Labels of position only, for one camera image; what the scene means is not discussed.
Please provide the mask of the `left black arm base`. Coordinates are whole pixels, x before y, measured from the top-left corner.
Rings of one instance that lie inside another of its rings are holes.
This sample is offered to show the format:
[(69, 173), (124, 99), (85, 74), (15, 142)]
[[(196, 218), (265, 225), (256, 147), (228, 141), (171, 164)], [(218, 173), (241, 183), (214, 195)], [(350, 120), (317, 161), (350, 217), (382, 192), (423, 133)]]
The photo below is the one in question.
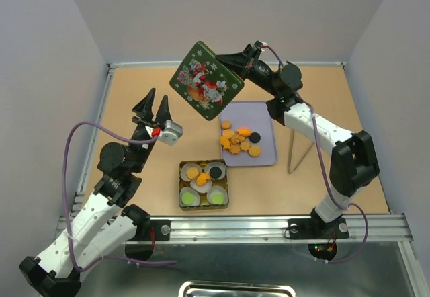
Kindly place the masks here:
[(155, 248), (168, 243), (170, 236), (171, 220), (152, 218), (147, 225), (139, 226), (136, 234), (115, 248), (111, 255), (149, 261), (155, 254)]

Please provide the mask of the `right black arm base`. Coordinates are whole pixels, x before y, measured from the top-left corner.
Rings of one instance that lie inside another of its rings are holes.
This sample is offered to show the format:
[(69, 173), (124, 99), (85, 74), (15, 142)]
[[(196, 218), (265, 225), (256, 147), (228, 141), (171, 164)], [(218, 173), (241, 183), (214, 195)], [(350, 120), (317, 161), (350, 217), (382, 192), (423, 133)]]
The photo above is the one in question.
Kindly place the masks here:
[(292, 218), (284, 230), (284, 237), (305, 240), (312, 257), (333, 261), (337, 254), (337, 241), (348, 239), (349, 231), (344, 218), (338, 218), (328, 224), (314, 218)]

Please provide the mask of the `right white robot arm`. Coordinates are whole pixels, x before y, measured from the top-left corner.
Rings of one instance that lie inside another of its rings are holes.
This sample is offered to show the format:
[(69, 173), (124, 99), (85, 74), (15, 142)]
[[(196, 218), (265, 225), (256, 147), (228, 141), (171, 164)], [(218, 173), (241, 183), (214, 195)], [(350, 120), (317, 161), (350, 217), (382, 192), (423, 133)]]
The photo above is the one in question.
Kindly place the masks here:
[(357, 192), (379, 175), (374, 143), (366, 131), (352, 132), (317, 114), (298, 93), (303, 86), (300, 68), (279, 62), (277, 70), (272, 70), (259, 58), (268, 48), (260, 41), (247, 45), (240, 75), (273, 95), (266, 103), (272, 119), (313, 142), (318, 155), (330, 156), (330, 166), (321, 167), (327, 194), (309, 220), (311, 233), (323, 237), (332, 231), (333, 221), (348, 209)]

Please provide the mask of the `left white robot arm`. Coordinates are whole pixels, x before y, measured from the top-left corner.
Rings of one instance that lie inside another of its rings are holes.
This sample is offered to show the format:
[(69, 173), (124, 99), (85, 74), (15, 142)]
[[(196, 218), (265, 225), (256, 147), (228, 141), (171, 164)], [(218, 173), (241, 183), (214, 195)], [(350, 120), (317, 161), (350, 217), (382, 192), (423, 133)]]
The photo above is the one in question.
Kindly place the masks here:
[(100, 152), (97, 168), (102, 178), (78, 215), (66, 218), (66, 228), (54, 242), (19, 265), (41, 296), (76, 296), (82, 273), (103, 259), (112, 259), (111, 252), (126, 240), (143, 239), (149, 233), (149, 214), (129, 204), (142, 183), (136, 174), (143, 170), (156, 141), (173, 146), (182, 135), (182, 127), (171, 118), (166, 95), (157, 113), (152, 112), (155, 92), (151, 89), (133, 107), (132, 138), (93, 125), (115, 138)]

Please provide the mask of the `green christmas cookie tin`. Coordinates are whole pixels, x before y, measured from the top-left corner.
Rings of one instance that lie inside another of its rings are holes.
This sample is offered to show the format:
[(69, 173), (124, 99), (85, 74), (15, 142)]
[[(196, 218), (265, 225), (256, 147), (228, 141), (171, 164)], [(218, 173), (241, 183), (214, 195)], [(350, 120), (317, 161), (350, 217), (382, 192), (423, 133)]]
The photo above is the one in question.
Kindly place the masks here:
[[(212, 159), (212, 160), (199, 160), (199, 161), (182, 161), (179, 164), (179, 185), (178, 185), (178, 204), (179, 204), (179, 192), (183, 187), (191, 187), (190, 183), (191, 182), (187, 182), (181, 179), (180, 177), (180, 171), (181, 168), (186, 164), (186, 163), (195, 163), (198, 164), (201, 168), (202, 168), (202, 173), (204, 172), (204, 168), (207, 165), (207, 163), (209, 162), (213, 162), (213, 161), (221, 161), (223, 162), (225, 165), (225, 160), (223, 159)], [(228, 177), (227, 177), (227, 167), (226, 167), (226, 175), (223, 179), (221, 180), (212, 180), (212, 187), (213, 186), (220, 186), (223, 187), (227, 192), (228, 192), (228, 204), (223, 205), (223, 206), (219, 206), (219, 205), (211, 205), (206, 197), (207, 193), (201, 194), (200, 195), (200, 205), (199, 206), (191, 206), (191, 207), (181, 207), (179, 205), (179, 207), (183, 210), (183, 211), (191, 211), (191, 210), (213, 210), (213, 209), (225, 209), (228, 207), (230, 199), (229, 199), (229, 191), (228, 191)]]

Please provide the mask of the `gold tin lid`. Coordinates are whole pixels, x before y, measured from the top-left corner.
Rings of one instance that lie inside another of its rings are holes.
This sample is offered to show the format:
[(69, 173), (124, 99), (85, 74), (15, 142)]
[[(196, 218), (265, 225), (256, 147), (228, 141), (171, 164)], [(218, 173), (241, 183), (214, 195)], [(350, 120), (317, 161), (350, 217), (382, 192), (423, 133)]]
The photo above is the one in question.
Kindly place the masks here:
[(179, 64), (170, 86), (205, 120), (213, 120), (239, 94), (245, 82), (196, 42)]

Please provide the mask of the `green sandwich cookie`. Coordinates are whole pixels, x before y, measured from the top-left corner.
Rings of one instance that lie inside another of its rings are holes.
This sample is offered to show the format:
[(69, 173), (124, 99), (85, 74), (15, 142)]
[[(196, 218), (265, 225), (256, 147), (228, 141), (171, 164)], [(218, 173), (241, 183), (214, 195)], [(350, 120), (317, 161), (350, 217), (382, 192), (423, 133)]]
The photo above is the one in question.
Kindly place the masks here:
[(181, 202), (184, 205), (192, 206), (194, 204), (195, 196), (190, 192), (184, 192), (181, 194)]
[(224, 204), (224, 194), (216, 192), (211, 195), (211, 202), (213, 205), (223, 205)]

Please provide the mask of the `steel kitchen tongs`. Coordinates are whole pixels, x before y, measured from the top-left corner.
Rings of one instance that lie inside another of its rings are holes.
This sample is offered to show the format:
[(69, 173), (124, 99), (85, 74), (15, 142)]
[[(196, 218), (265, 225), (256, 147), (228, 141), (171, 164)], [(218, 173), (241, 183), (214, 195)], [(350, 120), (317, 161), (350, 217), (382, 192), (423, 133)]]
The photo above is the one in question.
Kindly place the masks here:
[(297, 170), (313, 147), (313, 141), (307, 139), (307, 137), (299, 132), (291, 130), (287, 162), (287, 171), (289, 174), (293, 174)]

